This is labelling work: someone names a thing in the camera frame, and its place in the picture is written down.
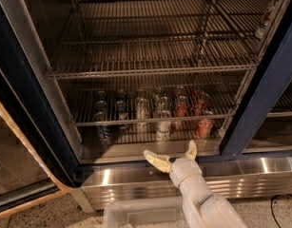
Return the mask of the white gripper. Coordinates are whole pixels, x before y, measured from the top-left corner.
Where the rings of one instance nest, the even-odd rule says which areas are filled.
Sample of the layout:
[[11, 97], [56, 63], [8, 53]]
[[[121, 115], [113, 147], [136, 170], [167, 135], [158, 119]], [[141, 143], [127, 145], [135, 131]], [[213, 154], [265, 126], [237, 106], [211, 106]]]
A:
[[151, 165], [161, 172], [170, 172], [169, 176], [175, 186], [179, 186], [186, 178], [202, 174], [199, 164], [194, 161], [197, 157], [197, 145], [193, 140], [188, 144], [185, 158], [179, 158], [174, 163], [171, 163], [169, 156], [157, 155], [149, 150], [144, 151], [144, 156]]

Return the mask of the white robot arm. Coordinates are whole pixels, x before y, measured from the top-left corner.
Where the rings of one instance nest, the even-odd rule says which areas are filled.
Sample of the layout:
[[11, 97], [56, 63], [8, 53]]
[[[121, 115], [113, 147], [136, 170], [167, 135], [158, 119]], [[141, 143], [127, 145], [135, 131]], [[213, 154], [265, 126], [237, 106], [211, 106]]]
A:
[[197, 157], [197, 145], [191, 140], [181, 158], [144, 151], [146, 160], [161, 172], [168, 173], [183, 197], [183, 212], [189, 228], [247, 228], [230, 202], [214, 194], [206, 183]]

